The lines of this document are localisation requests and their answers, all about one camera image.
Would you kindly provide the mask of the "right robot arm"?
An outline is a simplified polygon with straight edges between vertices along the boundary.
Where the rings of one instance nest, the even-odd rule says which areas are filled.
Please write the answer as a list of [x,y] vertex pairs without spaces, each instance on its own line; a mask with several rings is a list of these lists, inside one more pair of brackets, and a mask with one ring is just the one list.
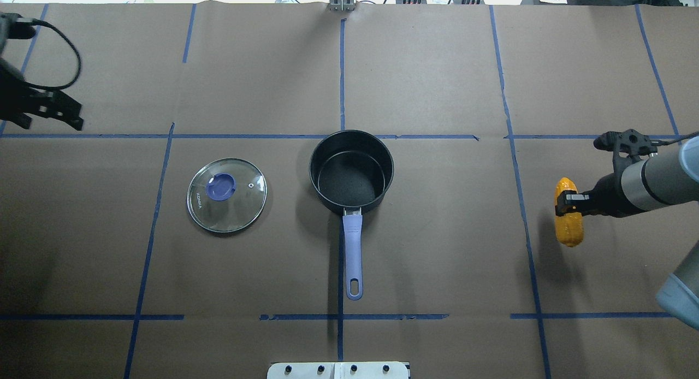
[[559,243],[582,242],[585,216],[624,218],[697,201],[697,133],[657,140],[634,129],[607,131],[593,145],[612,153],[612,173],[584,192],[566,177],[559,180],[554,193]]

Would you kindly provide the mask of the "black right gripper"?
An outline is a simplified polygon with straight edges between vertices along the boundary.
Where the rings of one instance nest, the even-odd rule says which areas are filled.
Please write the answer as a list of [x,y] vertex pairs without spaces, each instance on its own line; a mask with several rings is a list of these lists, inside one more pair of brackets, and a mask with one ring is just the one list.
[[559,194],[555,202],[555,215],[562,217],[570,213],[582,213],[583,216],[602,215],[622,218],[637,214],[621,191],[621,183],[612,174],[599,179],[596,185],[583,194]]

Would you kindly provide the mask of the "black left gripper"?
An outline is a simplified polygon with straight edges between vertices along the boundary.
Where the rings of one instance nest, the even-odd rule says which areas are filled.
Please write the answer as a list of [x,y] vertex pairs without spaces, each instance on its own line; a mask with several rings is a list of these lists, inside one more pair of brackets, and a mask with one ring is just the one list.
[[31,115],[55,119],[81,131],[82,104],[60,90],[35,90],[22,85],[20,71],[1,60],[1,120],[23,129],[30,129]]

